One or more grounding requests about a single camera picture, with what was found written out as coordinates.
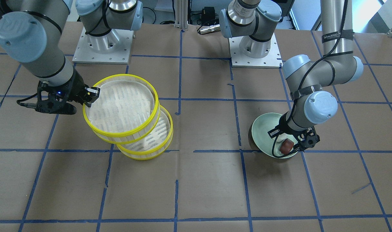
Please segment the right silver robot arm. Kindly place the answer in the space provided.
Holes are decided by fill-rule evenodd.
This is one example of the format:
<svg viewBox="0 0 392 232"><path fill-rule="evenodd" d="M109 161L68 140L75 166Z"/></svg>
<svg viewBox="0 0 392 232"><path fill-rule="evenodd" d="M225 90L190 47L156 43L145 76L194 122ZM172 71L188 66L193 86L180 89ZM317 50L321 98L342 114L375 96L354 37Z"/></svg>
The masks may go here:
<svg viewBox="0 0 392 232"><path fill-rule="evenodd" d="M41 113L73 115L71 102L91 107L100 88L89 87L66 59L58 43L71 0L0 0L0 47L39 79L36 103L17 100ZM106 38L117 45L115 29L137 31L142 24L139 0L77 0L76 9L88 38Z"/></svg>

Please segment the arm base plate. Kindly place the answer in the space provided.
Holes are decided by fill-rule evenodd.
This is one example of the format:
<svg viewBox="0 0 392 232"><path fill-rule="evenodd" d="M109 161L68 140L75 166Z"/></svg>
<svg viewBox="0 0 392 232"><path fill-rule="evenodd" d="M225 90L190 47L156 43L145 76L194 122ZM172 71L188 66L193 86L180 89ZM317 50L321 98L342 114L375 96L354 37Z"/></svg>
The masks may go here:
<svg viewBox="0 0 392 232"><path fill-rule="evenodd" d="M74 52L74 63L123 64L130 60L134 31L112 29L109 34L94 37L83 28Z"/></svg>
<svg viewBox="0 0 392 232"><path fill-rule="evenodd" d="M228 41L233 68L278 69L283 66L275 34L263 43L249 36L233 37Z"/></svg>

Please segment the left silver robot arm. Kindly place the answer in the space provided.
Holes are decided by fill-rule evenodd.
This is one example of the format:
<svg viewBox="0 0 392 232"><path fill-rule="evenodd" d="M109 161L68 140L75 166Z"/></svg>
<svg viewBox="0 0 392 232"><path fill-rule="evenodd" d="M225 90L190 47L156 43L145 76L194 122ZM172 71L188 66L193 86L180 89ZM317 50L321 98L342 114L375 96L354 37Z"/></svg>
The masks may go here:
<svg viewBox="0 0 392 232"><path fill-rule="evenodd" d="M322 0L324 55L312 62L301 54L282 66L293 107L283 115L266 113L256 118L251 134L255 145L277 159L293 156L320 141L315 125L336 115L338 103L323 88L357 80L363 73L360 58L353 55L351 0ZM271 0L233 0L219 14L225 38L242 37L239 48L251 58L263 58L281 18L280 6Z"/></svg>

